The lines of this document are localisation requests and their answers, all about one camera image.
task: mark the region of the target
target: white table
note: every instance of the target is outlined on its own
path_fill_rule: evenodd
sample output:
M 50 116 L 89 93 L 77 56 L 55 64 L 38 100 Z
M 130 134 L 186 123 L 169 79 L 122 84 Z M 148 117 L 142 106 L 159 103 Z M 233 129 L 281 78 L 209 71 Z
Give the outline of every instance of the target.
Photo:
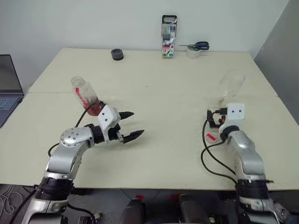
M 206 108 L 215 99 L 197 93 L 129 92 L 105 96 L 119 111 L 135 115 L 121 121 L 122 133 L 145 129 L 137 140 L 99 144 L 83 156 L 75 186 L 82 188 L 233 189 L 231 181 L 206 172 L 199 162 Z M 265 163 L 270 189 L 299 189 L 299 129 L 278 97 L 238 96 L 244 102 L 242 129 L 255 142 Z M 47 164 L 47 150 L 74 126 L 83 108 L 72 93 L 29 93 L 0 129 L 0 182 L 37 184 Z M 82 125 L 96 122 L 86 116 Z M 216 157 L 232 167 L 225 147 Z M 226 172 L 210 158 L 213 170 Z
M 71 92 L 71 78 L 82 76 L 102 99 L 123 94 L 173 92 L 219 96 L 219 81 L 229 70 L 246 76 L 239 95 L 277 96 L 271 85 L 244 52 L 205 52 L 189 59 L 177 52 L 173 59 L 162 59 L 158 51 L 124 51 L 124 59 L 114 61 L 110 50 L 62 49 L 29 92 Z

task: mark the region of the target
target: white cable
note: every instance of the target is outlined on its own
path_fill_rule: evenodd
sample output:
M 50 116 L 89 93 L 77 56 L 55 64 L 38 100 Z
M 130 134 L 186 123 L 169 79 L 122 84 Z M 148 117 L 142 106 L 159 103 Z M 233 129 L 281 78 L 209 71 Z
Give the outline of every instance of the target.
M 18 207 L 23 202 L 23 196 L 22 196 L 22 194 L 20 194 L 19 192 L 14 192 L 13 191 L 14 189 L 15 189 L 14 185 L 9 185 L 9 187 L 6 189 L 6 191 L 3 194 L 0 194 L 0 200 L 1 200 L 1 203 L 0 203 L 0 206 L 1 206 L 1 209 L 0 209 L 0 219 L 2 217 L 3 211 L 6 214 L 11 215 L 11 214 L 13 214 L 18 209 Z M 19 199 L 20 199 L 20 202 L 17 205 L 15 205 L 15 206 L 12 206 L 10 204 L 10 201 L 9 201 L 10 196 L 13 195 L 13 194 L 18 195 Z

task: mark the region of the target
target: floor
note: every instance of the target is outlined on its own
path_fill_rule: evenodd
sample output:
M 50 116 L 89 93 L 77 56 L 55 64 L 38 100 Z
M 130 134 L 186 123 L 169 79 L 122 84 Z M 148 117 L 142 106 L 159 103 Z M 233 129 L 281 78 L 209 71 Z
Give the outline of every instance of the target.
M 0 194 L 7 189 L 7 185 L 0 185 Z M 28 192 L 22 186 L 16 186 L 14 192 L 22 194 L 23 198 Z M 189 194 L 205 209 L 207 214 L 226 215 L 229 223 L 236 223 L 234 200 L 230 192 L 203 191 L 203 190 L 155 190 L 155 189 L 97 189 L 90 195 L 70 195 L 70 204 L 75 207 L 88 209 L 91 212 L 102 212 L 103 217 L 99 224 L 117 224 L 123 209 L 130 199 L 139 197 L 146 204 L 148 222 L 151 224 L 178 222 L 180 216 L 177 199 L 180 194 Z M 273 200 L 282 203 L 288 210 L 299 212 L 299 190 L 271 192 Z M 10 204 L 16 205 L 19 197 L 11 195 Z M 25 208 L 17 217 L 15 223 L 21 223 Z M 86 216 L 83 212 L 66 209 L 64 215 L 68 217 L 69 223 L 78 223 L 80 216 Z M 0 224 L 7 224 L 11 215 L 3 212 Z

